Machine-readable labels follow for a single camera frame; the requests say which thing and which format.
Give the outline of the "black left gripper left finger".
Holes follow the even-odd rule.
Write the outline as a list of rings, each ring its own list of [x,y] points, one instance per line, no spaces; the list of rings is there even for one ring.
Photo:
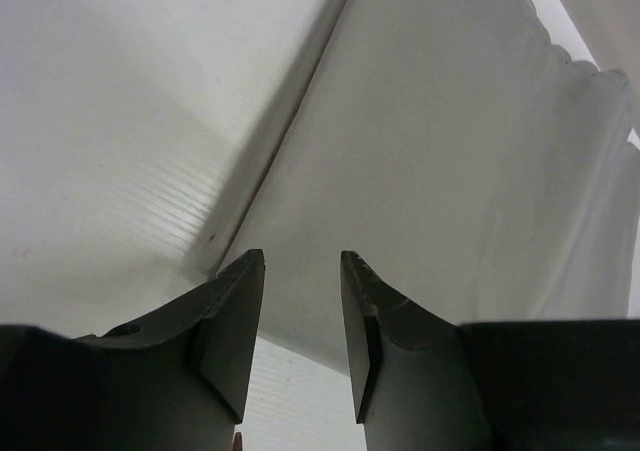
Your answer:
[[[209,281],[83,352],[82,450],[229,450],[244,417],[265,275],[250,249]]]

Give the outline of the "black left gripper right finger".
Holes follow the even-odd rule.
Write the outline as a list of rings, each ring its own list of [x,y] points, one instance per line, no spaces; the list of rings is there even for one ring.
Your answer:
[[[340,256],[356,421],[369,450],[490,450],[458,329],[384,282],[354,251]]]

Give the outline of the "grey cloth napkin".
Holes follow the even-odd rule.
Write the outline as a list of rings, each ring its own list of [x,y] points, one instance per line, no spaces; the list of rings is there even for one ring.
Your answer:
[[[261,332],[345,370],[345,250],[454,323],[626,316],[631,122],[530,0],[348,0],[230,250],[264,252]]]

